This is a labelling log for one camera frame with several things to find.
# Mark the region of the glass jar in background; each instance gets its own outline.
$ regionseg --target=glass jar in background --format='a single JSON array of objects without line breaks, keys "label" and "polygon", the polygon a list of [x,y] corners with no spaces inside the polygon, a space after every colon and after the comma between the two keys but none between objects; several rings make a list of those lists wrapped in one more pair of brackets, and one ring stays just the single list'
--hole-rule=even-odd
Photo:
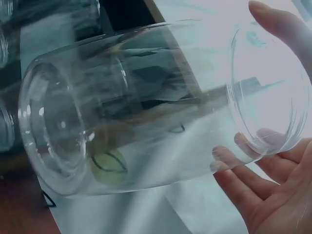
[{"label": "glass jar in background", "polygon": [[19,0],[0,0],[0,21],[7,22],[18,6]]},{"label": "glass jar in background", "polygon": [[19,123],[45,183],[65,196],[135,191],[295,146],[310,102],[302,65],[261,27],[221,22],[156,24],[35,59]]},{"label": "glass jar in background", "polygon": [[22,145],[18,103],[21,82],[0,91],[0,153]]},{"label": "glass jar in background", "polygon": [[18,59],[20,52],[19,31],[7,24],[0,24],[0,68]]},{"label": "glass jar in background", "polygon": [[60,28],[73,29],[75,41],[97,36],[101,34],[99,22],[100,5],[98,0],[68,0],[47,1],[33,0],[20,1],[10,20],[1,25],[1,54],[0,68],[19,59],[20,55],[20,31],[27,25],[42,20],[51,15],[63,15],[66,21],[54,22]]}]

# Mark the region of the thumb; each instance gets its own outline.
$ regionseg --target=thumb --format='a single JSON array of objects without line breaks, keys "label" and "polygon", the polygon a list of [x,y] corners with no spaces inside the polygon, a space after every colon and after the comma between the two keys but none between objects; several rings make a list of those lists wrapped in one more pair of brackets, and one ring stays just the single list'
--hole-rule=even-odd
[{"label": "thumb", "polygon": [[312,78],[312,31],[294,14],[250,1],[249,10],[254,19],[269,33],[281,39],[300,59]]}]

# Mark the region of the clear glass container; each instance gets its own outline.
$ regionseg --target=clear glass container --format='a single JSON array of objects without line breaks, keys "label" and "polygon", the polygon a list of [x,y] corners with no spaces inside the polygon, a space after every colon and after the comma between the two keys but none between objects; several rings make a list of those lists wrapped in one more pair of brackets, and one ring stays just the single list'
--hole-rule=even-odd
[{"label": "clear glass container", "polygon": [[19,59],[20,31],[23,27],[56,14],[67,16],[67,21],[55,24],[58,24],[60,32],[61,28],[70,25],[76,41],[101,34],[98,0],[20,1],[10,20],[0,25],[0,68]]},{"label": "clear glass container", "polygon": [[0,0],[0,21],[7,22],[18,6],[18,0]]},{"label": "clear glass container", "polygon": [[21,83],[0,91],[0,153],[22,145],[18,104]]},{"label": "clear glass container", "polygon": [[[20,130],[57,193],[135,191],[290,149],[310,86],[290,49],[255,23],[156,24],[35,59],[21,88]],[[278,144],[267,140],[276,132]]]}]

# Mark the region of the wooden surface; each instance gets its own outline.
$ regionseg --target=wooden surface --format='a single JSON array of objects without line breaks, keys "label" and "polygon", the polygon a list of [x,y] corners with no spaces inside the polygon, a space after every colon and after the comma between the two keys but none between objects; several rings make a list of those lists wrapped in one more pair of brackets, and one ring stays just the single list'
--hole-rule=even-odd
[{"label": "wooden surface", "polygon": [[0,234],[60,234],[37,176],[20,161],[18,170],[0,177]]}]

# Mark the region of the finger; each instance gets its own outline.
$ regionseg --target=finger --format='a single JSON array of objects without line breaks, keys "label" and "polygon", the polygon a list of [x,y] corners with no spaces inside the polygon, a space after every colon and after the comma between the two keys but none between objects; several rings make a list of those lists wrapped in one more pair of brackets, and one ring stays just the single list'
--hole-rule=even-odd
[{"label": "finger", "polygon": [[228,166],[228,169],[244,164],[225,146],[214,147],[213,156],[215,160],[225,163]]},{"label": "finger", "polygon": [[280,38],[298,56],[308,74],[312,74],[312,31],[294,14],[250,1],[255,20],[269,33]]},{"label": "finger", "polygon": [[242,133],[237,133],[234,137],[234,142],[238,145],[238,147],[248,155],[252,160],[257,160],[261,157],[260,154],[255,152],[249,147],[249,142],[246,137]]},{"label": "finger", "polygon": [[215,161],[210,164],[210,170],[212,173],[222,172],[228,169],[230,169],[229,166],[222,161]]},{"label": "finger", "polygon": [[246,166],[232,169],[234,174],[246,184],[259,198],[266,200],[272,195],[278,184],[261,178]]},{"label": "finger", "polygon": [[[257,135],[261,137],[266,143],[274,147],[283,148],[283,145],[286,143],[286,137],[284,134],[278,133],[270,129],[260,129],[257,131]],[[311,138],[304,138],[299,141],[299,143],[292,149],[285,152],[281,152],[278,155],[282,158],[291,160],[295,163],[299,163],[302,159],[304,151],[306,150],[307,145],[312,141]]]},{"label": "finger", "polygon": [[312,175],[312,141],[307,145],[300,162],[300,168],[308,172],[309,178]]},{"label": "finger", "polygon": [[236,206],[245,222],[248,223],[248,217],[261,204],[262,199],[231,170],[216,173],[214,177],[228,198]]},{"label": "finger", "polygon": [[281,158],[279,155],[265,156],[256,164],[279,184],[285,183],[298,165],[293,161]]},{"label": "finger", "polygon": [[279,155],[282,158],[289,159],[295,163],[300,163],[305,153],[305,150],[311,141],[311,138],[304,138],[291,150],[279,153]]}]

